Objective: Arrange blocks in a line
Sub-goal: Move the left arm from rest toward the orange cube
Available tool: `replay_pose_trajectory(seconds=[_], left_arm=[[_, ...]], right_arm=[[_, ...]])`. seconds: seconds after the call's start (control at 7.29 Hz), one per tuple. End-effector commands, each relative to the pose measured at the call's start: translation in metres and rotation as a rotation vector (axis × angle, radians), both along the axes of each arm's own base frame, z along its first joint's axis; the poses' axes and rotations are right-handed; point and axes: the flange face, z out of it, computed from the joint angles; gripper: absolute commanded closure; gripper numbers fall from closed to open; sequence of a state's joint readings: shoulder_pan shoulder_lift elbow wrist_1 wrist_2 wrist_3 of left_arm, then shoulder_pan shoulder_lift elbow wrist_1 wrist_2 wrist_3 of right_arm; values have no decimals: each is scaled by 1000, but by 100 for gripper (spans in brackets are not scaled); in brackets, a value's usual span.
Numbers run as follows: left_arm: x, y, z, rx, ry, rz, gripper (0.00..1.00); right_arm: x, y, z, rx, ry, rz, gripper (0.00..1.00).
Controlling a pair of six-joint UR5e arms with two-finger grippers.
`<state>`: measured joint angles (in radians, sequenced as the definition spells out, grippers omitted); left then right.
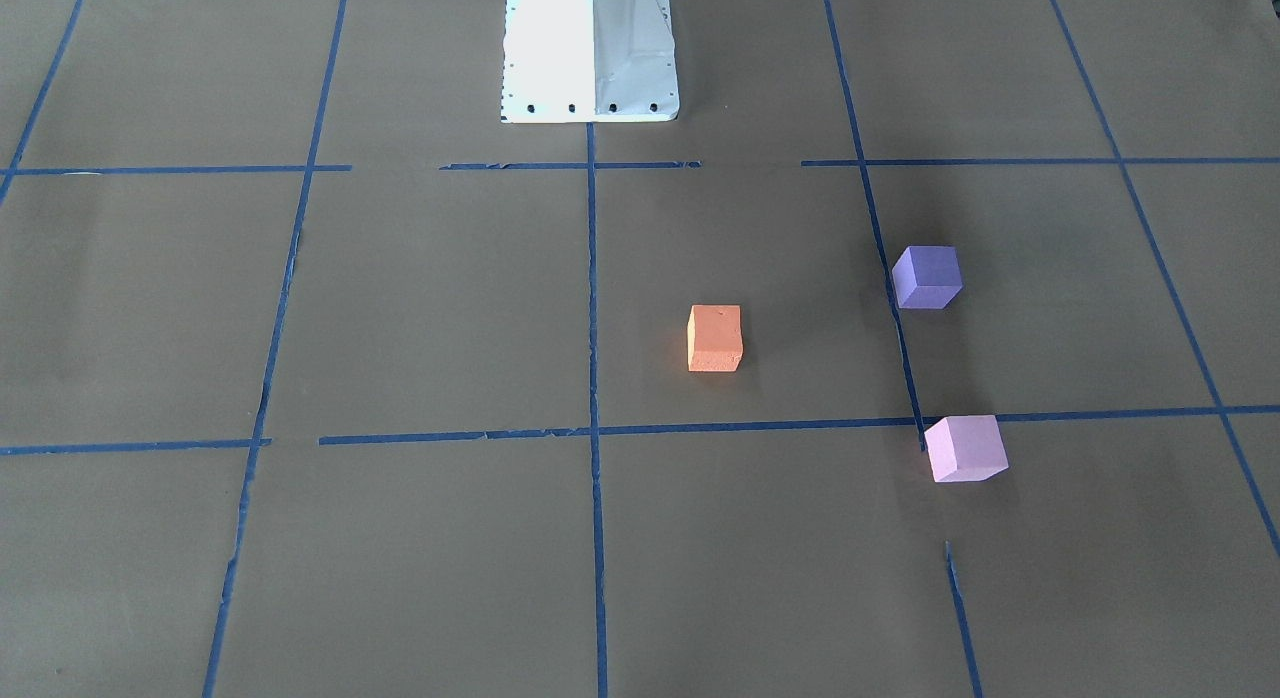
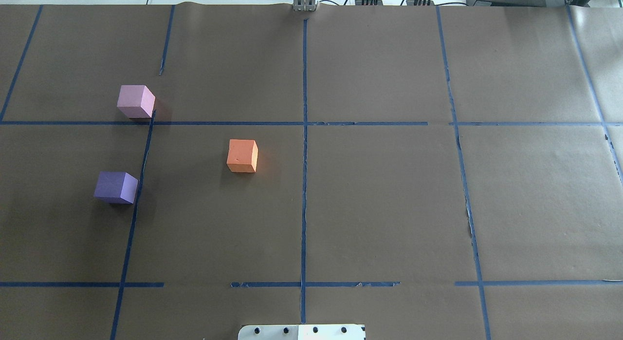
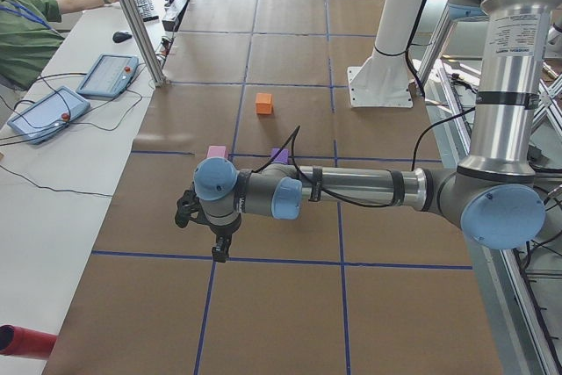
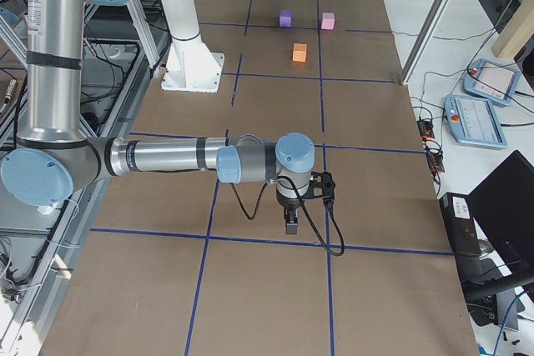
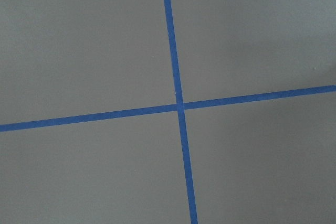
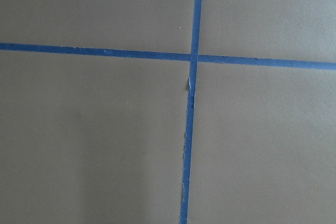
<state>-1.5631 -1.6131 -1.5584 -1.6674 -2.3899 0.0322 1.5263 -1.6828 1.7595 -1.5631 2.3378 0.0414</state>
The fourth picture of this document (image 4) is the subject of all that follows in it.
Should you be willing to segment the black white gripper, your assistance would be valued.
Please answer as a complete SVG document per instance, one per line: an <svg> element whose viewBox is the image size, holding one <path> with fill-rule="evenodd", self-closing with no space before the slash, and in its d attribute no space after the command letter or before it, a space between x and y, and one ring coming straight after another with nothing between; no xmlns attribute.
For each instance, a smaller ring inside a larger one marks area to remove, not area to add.
<svg viewBox="0 0 534 356"><path fill-rule="evenodd" d="M298 209L300 201L297 193L303 198L310 186L310 175L279 175L276 182L276 198L284 208L285 233L298 233Z"/></svg>

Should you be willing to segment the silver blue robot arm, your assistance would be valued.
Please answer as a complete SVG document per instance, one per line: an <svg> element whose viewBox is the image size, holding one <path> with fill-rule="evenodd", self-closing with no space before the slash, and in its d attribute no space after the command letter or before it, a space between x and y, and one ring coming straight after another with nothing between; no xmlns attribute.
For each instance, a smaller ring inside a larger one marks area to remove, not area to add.
<svg viewBox="0 0 534 356"><path fill-rule="evenodd" d="M274 184L286 232L296 233L297 213L313 193L315 150L304 134L288 133L266 144L250 134L142 142L81 132L84 9L90 1L28 0L28 119L17 133L17 147L1 164L10 194L45 206L130 172L214 171L223 183Z"/></svg>

